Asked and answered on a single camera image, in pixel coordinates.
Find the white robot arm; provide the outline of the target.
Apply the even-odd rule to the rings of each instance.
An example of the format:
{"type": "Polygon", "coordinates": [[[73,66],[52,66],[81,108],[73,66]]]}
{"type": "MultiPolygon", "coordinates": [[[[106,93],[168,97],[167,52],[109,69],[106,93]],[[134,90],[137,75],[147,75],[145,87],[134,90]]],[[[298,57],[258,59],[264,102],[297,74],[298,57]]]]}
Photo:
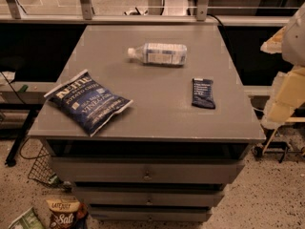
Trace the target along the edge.
{"type": "Polygon", "coordinates": [[[273,93],[264,109],[267,122],[282,124],[305,103],[305,5],[260,49],[270,54],[281,53],[285,61],[294,65],[288,73],[276,76],[273,93]]]}

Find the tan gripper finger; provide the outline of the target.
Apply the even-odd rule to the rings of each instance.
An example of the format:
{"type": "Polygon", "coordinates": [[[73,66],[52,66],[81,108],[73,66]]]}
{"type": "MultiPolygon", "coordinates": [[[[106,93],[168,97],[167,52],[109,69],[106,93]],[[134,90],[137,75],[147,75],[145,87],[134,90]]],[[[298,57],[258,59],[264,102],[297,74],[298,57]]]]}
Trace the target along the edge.
{"type": "Polygon", "coordinates": [[[272,93],[266,104],[266,118],[275,123],[286,122],[305,103],[305,68],[294,66],[274,78],[272,93]]]}

